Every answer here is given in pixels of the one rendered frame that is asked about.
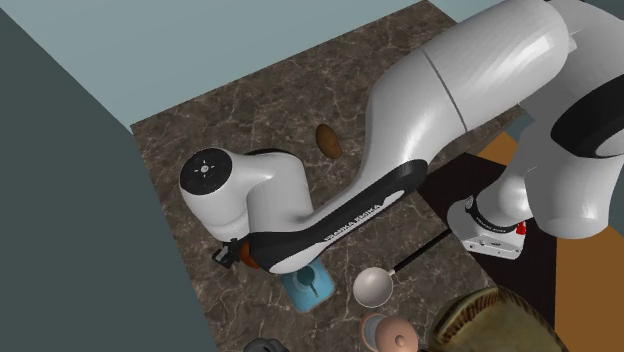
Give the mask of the blue square container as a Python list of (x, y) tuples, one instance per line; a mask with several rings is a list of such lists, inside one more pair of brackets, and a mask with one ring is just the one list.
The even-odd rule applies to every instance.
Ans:
[(296, 272), (280, 276), (281, 282), (298, 312), (308, 312), (334, 292), (335, 285), (319, 258)]

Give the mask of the black round object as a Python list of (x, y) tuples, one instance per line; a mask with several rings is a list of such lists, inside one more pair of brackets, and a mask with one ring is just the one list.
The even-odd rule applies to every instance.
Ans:
[(243, 352), (290, 352), (290, 350), (275, 338), (255, 338), (243, 348)]

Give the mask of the brown potato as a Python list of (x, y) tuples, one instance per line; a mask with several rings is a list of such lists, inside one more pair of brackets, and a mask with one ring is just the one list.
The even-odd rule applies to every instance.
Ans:
[(328, 158), (338, 159), (342, 147), (336, 132), (327, 124), (319, 124), (315, 131), (315, 141), (319, 150)]

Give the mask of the pink lidded pot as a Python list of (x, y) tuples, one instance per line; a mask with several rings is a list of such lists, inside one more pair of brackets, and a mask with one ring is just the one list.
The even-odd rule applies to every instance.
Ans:
[(418, 352), (419, 339), (413, 326), (400, 316), (366, 315), (360, 336), (371, 352)]

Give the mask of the olive green ribbed vase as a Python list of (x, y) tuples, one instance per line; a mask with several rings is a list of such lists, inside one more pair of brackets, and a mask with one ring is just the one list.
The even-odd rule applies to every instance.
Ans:
[(570, 351), (526, 300), (503, 286), (491, 286), (445, 304), (422, 352)]

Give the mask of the dark robot stand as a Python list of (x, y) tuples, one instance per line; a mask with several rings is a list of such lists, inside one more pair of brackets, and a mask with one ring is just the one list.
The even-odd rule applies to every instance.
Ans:
[[(433, 211), (447, 220), (454, 202), (495, 181), (505, 166), (463, 153), (430, 172), (418, 193)], [(513, 290), (549, 323), (555, 322), (557, 240), (541, 231), (533, 219), (526, 222), (523, 250), (515, 260), (475, 253), (473, 258), (497, 285)]]

